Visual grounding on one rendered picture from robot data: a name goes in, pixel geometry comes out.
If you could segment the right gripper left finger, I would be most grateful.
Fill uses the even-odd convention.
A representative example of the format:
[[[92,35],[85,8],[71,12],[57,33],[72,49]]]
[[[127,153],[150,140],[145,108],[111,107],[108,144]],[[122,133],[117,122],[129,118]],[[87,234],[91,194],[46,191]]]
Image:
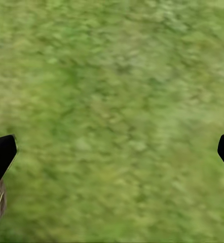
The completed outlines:
[[[17,154],[13,135],[0,137],[0,180]]]

